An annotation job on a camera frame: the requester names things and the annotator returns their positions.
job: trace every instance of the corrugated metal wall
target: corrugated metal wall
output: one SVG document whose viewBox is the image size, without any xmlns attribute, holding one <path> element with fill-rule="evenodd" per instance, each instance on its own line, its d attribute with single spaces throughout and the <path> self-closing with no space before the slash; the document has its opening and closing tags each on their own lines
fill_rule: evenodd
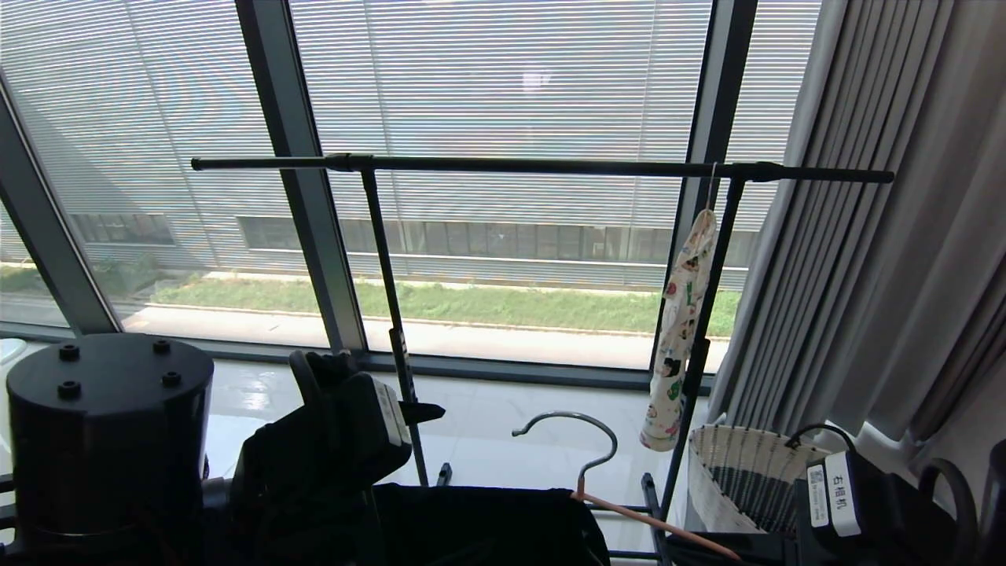
<svg viewBox="0 0 1006 566">
<path fill-rule="evenodd" d="M 304 270 L 301 253 L 247 248 L 237 215 L 288 216 L 279 174 L 194 172 L 194 155 L 271 153 L 230 0 L 2 0 L 0 64 L 70 213 L 167 215 L 176 245 L 88 243 L 95 258 Z M 326 150 L 682 160 L 706 2 L 293 2 Z M 762 2 L 731 159 L 779 160 L 816 3 Z M 358 178 L 333 174 L 343 217 Z M 670 227 L 667 179 L 382 173 L 399 220 Z M 752 187 L 757 230 L 775 187 Z M 21 251 L 0 217 L 4 258 Z M 375 269 L 351 253 L 354 272 Z M 399 274 L 658 287 L 638 263 L 412 257 Z M 729 288 L 742 271 L 725 276 Z"/>
</svg>

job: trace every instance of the black clothes rack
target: black clothes rack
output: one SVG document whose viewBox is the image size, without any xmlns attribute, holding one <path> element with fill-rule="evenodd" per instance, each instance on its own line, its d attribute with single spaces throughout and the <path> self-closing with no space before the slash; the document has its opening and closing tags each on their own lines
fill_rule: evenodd
<svg viewBox="0 0 1006 566">
<path fill-rule="evenodd" d="M 657 500 L 656 488 L 650 474 L 644 474 L 642 479 L 643 499 L 645 506 L 625 506 L 633 511 L 649 514 L 661 521 L 667 521 L 670 513 L 671 497 L 677 483 L 678 471 L 681 468 L 681 458 L 687 442 L 688 430 L 695 412 L 695 402 L 699 385 L 705 368 L 706 356 L 709 352 L 709 341 L 705 332 L 709 326 L 712 306 L 719 287 L 719 277 L 726 258 L 726 249 L 733 230 L 733 220 L 737 215 L 737 206 L 747 181 L 762 182 L 780 179 L 839 181 L 853 183 L 889 183 L 894 180 L 894 173 L 889 171 L 871 171 L 855 169 L 833 169 L 817 167 L 785 167 L 777 163 L 660 163 L 660 162 L 630 162 L 630 161 L 577 161 L 561 159 L 509 159 L 509 158 L 477 158 L 477 157 L 383 157 L 356 153 L 333 153 L 315 157 L 263 157 L 234 159 L 192 159 L 192 168 L 201 169 L 318 169 L 333 171 L 358 172 L 366 192 L 367 205 L 370 210 L 371 223 L 374 228 L 374 239 L 377 246 L 377 257 L 380 262 L 381 277 L 391 315 L 391 348 L 394 355 L 395 370 L 402 400 L 416 402 L 415 388 L 412 383 L 412 371 L 408 364 L 408 351 L 405 348 L 405 338 L 401 325 L 401 313 L 398 309 L 398 299 L 394 290 L 394 277 L 391 271 L 391 255 L 384 233 L 384 223 L 377 195 L 377 180 L 374 172 L 382 170 L 422 170 L 422 171 L 478 171 L 499 173 L 552 173 L 552 174 L 583 174 L 583 175 L 626 175 L 626 176 L 656 176 L 656 177 L 708 177 L 716 174 L 717 178 L 729 178 L 726 190 L 726 200 L 720 220 L 719 237 L 712 255 L 709 270 L 709 282 L 706 300 L 702 304 L 696 322 L 694 343 L 688 368 L 682 386 L 683 412 L 681 415 L 680 433 L 671 465 L 667 473 L 667 483 L 660 501 Z M 420 475 L 420 484 L 429 485 L 426 460 L 423 455 L 423 445 L 416 426 L 410 427 L 412 446 L 415 454 L 415 466 Z M 447 485 L 451 479 L 450 463 L 441 468 L 439 486 Z M 636 558 L 657 560 L 662 566 L 670 566 L 664 544 L 666 533 L 653 529 L 654 552 L 611 551 L 613 558 Z"/>
</svg>

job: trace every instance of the woven basket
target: woven basket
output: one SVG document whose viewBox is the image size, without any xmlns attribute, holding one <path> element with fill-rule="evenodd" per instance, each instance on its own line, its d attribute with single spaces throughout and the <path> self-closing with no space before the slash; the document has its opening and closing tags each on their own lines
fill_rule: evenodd
<svg viewBox="0 0 1006 566">
<path fill-rule="evenodd" d="M 688 495 L 707 531 L 790 533 L 797 528 L 793 484 L 829 454 L 786 446 L 775 432 L 703 426 L 688 438 Z"/>
</svg>

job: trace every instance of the black garment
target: black garment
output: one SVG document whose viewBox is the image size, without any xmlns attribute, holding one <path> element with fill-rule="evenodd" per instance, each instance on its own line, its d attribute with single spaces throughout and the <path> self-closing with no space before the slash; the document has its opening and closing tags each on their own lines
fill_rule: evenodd
<svg viewBox="0 0 1006 566">
<path fill-rule="evenodd" d="M 391 564 L 610 566 L 594 515 L 569 490 L 374 486 Z"/>
</svg>

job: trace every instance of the white tile floor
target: white tile floor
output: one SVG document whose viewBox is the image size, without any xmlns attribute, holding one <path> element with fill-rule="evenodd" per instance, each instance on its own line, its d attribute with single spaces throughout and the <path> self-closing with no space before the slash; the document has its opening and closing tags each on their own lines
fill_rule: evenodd
<svg viewBox="0 0 1006 566">
<path fill-rule="evenodd" d="M 0 378 L 6 377 L 9 367 L 0 369 Z M 379 379 L 397 389 L 392 376 Z M 421 425 L 432 481 L 441 464 L 450 461 L 454 486 L 573 488 L 580 466 L 608 451 L 609 440 L 602 431 L 580 421 L 547 419 L 524 436 L 510 435 L 538 413 L 567 410 L 604 421 L 619 438 L 615 458 L 588 473 L 590 493 L 613 503 L 642 505 L 644 473 L 653 475 L 658 494 L 663 490 L 671 453 L 653 452 L 637 440 L 647 406 L 644 393 L 442 378 L 416 378 L 415 389 L 421 401 L 447 409 L 444 418 Z M 6 438 L 6 389 L 2 391 L 0 436 Z M 293 376 L 285 366 L 217 362 L 206 443 L 211 475 L 232 474 L 244 438 L 300 404 Z M 700 400 L 693 426 L 704 422 L 705 409 Z M 0 454 L 0 471 L 9 465 L 9 454 Z M 672 505 L 671 523 L 678 525 L 683 524 L 686 469 L 687 464 L 682 466 Z M 418 484 L 414 463 L 386 481 Z M 598 517 L 609 548 L 652 550 L 647 527 L 614 514 Z"/>
</svg>

